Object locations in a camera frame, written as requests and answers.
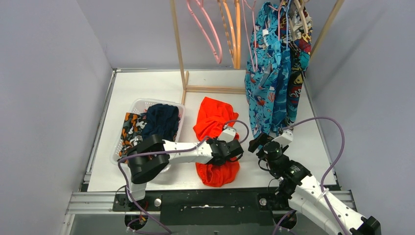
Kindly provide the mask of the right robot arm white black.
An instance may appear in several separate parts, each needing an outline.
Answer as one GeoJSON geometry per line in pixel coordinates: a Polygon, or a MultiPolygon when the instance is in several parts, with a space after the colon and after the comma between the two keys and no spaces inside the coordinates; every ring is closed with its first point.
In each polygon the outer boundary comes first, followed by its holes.
{"type": "Polygon", "coordinates": [[[379,235],[380,222],[373,216],[364,217],[325,188],[299,162],[284,154],[294,135],[285,130],[277,137],[261,133],[249,142],[248,150],[256,152],[278,180],[275,202],[282,209],[295,210],[329,235],[379,235]]]}

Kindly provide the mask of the orange camouflage shorts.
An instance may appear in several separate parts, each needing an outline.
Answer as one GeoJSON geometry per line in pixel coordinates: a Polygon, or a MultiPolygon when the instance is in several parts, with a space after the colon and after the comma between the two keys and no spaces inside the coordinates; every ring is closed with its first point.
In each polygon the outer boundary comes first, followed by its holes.
{"type": "Polygon", "coordinates": [[[146,124],[146,113],[126,113],[120,134],[120,158],[125,157],[129,149],[143,141],[142,133],[146,124]]]}

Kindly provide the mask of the bright orange shorts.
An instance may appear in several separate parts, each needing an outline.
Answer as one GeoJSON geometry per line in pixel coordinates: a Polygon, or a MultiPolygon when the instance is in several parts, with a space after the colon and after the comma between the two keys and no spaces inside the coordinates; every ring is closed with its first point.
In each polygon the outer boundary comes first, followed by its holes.
{"type": "MultiPolygon", "coordinates": [[[[225,123],[238,119],[238,116],[239,114],[233,111],[230,104],[205,97],[201,102],[196,124],[193,127],[196,138],[201,141],[205,136],[218,137],[225,123]]],[[[235,157],[223,165],[196,163],[195,167],[202,183],[216,188],[233,182],[240,169],[235,157]]]]}

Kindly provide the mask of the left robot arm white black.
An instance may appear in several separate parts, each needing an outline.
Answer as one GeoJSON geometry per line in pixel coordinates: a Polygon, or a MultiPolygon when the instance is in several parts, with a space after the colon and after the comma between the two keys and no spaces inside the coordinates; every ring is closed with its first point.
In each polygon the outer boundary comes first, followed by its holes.
{"type": "Polygon", "coordinates": [[[200,142],[172,142],[152,135],[127,151],[118,160],[118,167],[126,179],[125,202],[133,209],[139,209],[145,201],[145,190],[167,165],[199,163],[224,165],[237,160],[243,148],[236,139],[225,141],[206,137],[200,142]]]}

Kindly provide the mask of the orange wooden hanger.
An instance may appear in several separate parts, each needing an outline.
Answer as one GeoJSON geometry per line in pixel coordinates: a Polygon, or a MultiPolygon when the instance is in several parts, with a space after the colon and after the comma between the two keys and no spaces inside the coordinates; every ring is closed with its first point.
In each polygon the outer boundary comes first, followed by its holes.
{"type": "Polygon", "coordinates": [[[232,20],[230,8],[226,0],[218,0],[219,10],[222,17],[225,36],[231,55],[233,68],[237,68],[237,40],[235,35],[235,28],[232,20]]]}
{"type": "Polygon", "coordinates": [[[241,9],[240,0],[234,1],[235,13],[236,13],[236,65],[235,69],[240,69],[241,61],[241,9]]]}

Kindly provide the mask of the navy blue shorts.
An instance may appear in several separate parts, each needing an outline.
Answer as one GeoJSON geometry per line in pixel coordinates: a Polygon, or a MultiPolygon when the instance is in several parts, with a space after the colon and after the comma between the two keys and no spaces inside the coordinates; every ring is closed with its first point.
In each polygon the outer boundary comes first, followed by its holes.
{"type": "Polygon", "coordinates": [[[179,129],[179,109],[168,104],[155,104],[146,112],[147,124],[142,130],[142,138],[159,135],[164,140],[173,141],[179,129]]]}

